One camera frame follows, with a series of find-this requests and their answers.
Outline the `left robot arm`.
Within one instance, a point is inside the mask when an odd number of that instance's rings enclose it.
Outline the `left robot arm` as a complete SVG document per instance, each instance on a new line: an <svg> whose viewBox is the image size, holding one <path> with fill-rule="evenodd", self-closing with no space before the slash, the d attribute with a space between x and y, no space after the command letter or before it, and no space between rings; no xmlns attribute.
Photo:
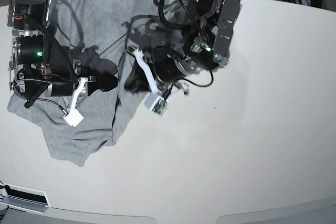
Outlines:
<svg viewBox="0 0 336 224"><path fill-rule="evenodd" d="M172 46L157 46L143 51L128 47L128 54L136 64L125 83L132 92L165 92L167 85L187 81L187 76L206 70L213 73L229 62L229 47L233 28L238 18L241 0L194 0L194 17L182 0L177 0L190 19L190 23L171 23L165 17L164 4L159 0L160 22L170 30L180 31L183 45L180 50Z"/></svg>

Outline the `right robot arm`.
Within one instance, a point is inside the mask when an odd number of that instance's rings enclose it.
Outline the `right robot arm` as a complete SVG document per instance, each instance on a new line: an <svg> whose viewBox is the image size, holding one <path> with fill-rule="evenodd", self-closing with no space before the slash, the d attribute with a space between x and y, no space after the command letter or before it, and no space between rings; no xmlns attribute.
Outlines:
<svg viewBox="0 0 336 224"><path fill-rule="evenodd" d="M79 97L118 86L113 74L70 59L50 24L53 2L8 0L7 25L12 28L13 37L8 71L15 74L10 78L10 89L26 101L27 109L36 101L57 104L53 97L69 97L76 105Z"/></svg>

